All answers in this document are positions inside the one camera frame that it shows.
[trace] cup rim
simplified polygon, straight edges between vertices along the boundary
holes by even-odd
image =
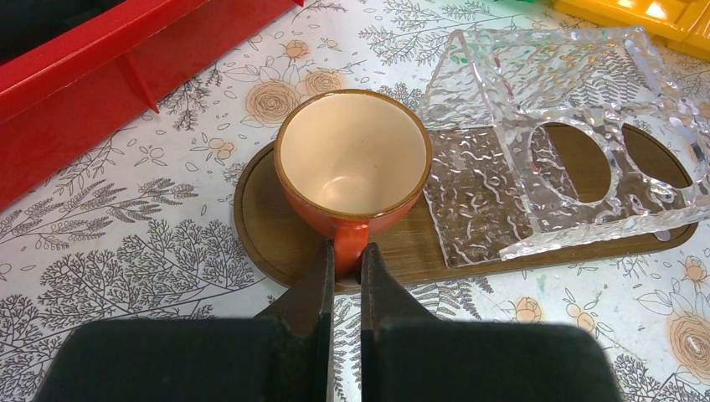
[[[291,123],[291,120],[298,114],[299,111],[301,111],[303,108],[306,106],[310,105],[311,103],[318,101],[322,98],[325,98],[326,96],[331,96],[331,95],[338,95],[338,94],[356,94],[356,95],[367,95],[367,96],[374,96],[382,101],[387,101],[389,104],[397,106],[398,109],[403,111],[404,113],[409,116],[409,118],[412,119],[414,124],[419,128],[419,133],[422,136],[422,139],[424,140],[424,147],[426,148],[426,164],[424,165],[424,171],[422,172],[422,177],[419,179],[417,182],[417,185],[412,189],[411,192],[409,192],[404,198],[400,199],[397,203],[388,206],[387,208],[379,209],[374,212],[370,213],[363,213],[363,214],[353,214],[353,213],[348,213],[348,212],[342,212],[342,211],[337,211],[335,209],[329,209],[326,207],[323,207],[319,204],[314,203],[311,201],[308,197],[303,195],[300,191],[296,189],[296,187],[291,183],[289,180],[288,176],[286,176],[286,170],[283,167],[283,164],[281,163],[281,143],[283,142],[284,135],[286,133],[286,128],[288,127],[289,123]],[[325,214],[335,216],[337,218],[342,218],[342,219],[351,219],[351,220],[369,220],[369,219],[374,219],[377,218],[378,216],[382,216],[385,214],[391,214],[392,212],[402,208],[406,204],[408,204],[413,198],[416,198],[419,193],[424,189],[424,185],[426,184],[427,179],[429,178],[430,171],[431,171],[431,140],[429,139],[429,133],[427,132],[426,128],[424,128],[424,124],[422,124],[421,120],[409,109],[407,106],[402,105],[401,103],[397,102],[396,100],[390,98],[389,96],[379,94],[378,92],[373,92],[371,90],[357,90],[357,89],[345,89],[345,90],[331,90],[325,93],[322,93],[320,95],[315,95],[311,99],[306,100],[305,102],[301,103],[296,109],[294,109],[291,113],[289,113],[288,117],[284,120],[283,124],[281,124],[281,127],[279,128],[279,132],[275,141],[274,145],[274,152],[275,152],[275,166],[276,166],[276,173],[279,176],[279,179],[281,182],[284,184],[284,186],[288,189],[289,192],[291,192],[294,196],[296,196],[300,201],[302,201],[304,204],[317,209]]]

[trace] red mug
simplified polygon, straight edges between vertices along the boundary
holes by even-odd
[[[275,144],[281,186],[296,212],[335,240],[336,275],[357,269],[368,237],[412,208],[431,169],[431,142],[406,106],[368,90],[305,101]]]

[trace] floral tablecloth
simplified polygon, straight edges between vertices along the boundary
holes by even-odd
[[[232,203],[245,164],[299,102],[356,87],[415,108],[451,30],[560,27],[593,26],[513,0],[292,9],[163,99],[160,114],[147,111],[0,213],[0,400],[30,400],[84,322],[249,317],[278,297],[284,288],[244,253]],[[661,54],[710,117],[710,64]],[[708,236],[701,223],[653,255],[410,291],[442,319],[580,326],[627,400],[710,401]],[[359,400],[358,297],[338,296],[335,313],[336,395]]]

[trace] textured clear plastic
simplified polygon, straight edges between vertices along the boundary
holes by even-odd
[[[449,268],[710,217],[707,120],[643,28],[455,31],[419,116],[434,150],[425,194]],[[622,126],[649,119],[687,144],[689,187],[649,177],[631,159]],[[602,199],[579,201],[547,123],[599,146],[611,174]]]

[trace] mug handle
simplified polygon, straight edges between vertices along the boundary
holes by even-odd
[[[368,246],[369,227],[367,224],[351,224],[338,227],[335,233],[335,274],[347,275],[359,268],[363,250]]]

